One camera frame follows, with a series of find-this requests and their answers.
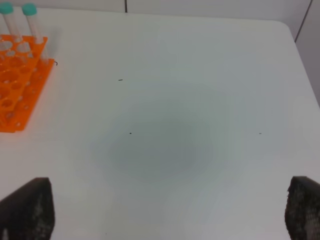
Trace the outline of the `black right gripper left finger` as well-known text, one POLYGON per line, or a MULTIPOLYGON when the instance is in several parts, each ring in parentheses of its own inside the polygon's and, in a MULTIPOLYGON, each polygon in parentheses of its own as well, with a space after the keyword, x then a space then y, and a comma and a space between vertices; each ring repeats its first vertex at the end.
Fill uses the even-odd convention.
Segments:
POLYGON ((0 201, 2 240, 49 240, 54 227, 54 199, 48 177, 36 177, 0 201))

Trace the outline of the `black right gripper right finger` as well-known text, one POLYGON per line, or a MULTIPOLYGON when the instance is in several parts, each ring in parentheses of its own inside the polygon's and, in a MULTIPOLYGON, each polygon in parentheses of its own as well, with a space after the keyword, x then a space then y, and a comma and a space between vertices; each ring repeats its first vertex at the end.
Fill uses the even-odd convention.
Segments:
POLYGON ((320 238, 320 184, 306 176, 294 176, 288 188, 284 221, 292 240, 320 238))

